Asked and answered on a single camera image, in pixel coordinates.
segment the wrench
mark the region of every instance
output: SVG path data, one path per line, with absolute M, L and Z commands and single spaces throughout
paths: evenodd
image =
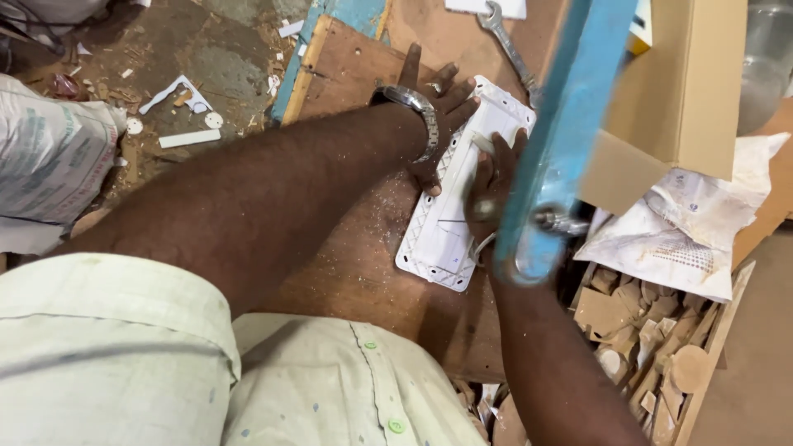
M 526 68 L 523 58 L 520 57 L 520 54 L 515 50 L 515 46 L 512 45 L 512 41 L 509 40 L 509 35 L 507 35 L 507 31 L 504 29 L 504 25 L 501 21 L 501 5 L 493 0 L 487 0 L 485 3 L 490 7 L 492 13 L 478 13 L 477 20 L 479 21 L 479 25 L 481 25 L 483 29 L 487 29 L 496 35 L 496 39 L 498 39 L 501 44 L 501 48 L 507 53 L 509 61 L 512 62 L 512 66 L 515 68 L 515 71 L 518 72 L 520 83 L 523 84 L 523 88 L 525 88 L 526 92 L 529 94 L 529 104 L 531 108 L 536 110 L 542 102 L 542 88 L 537 85 L 537 79 L 534 77 L 534 74 Z

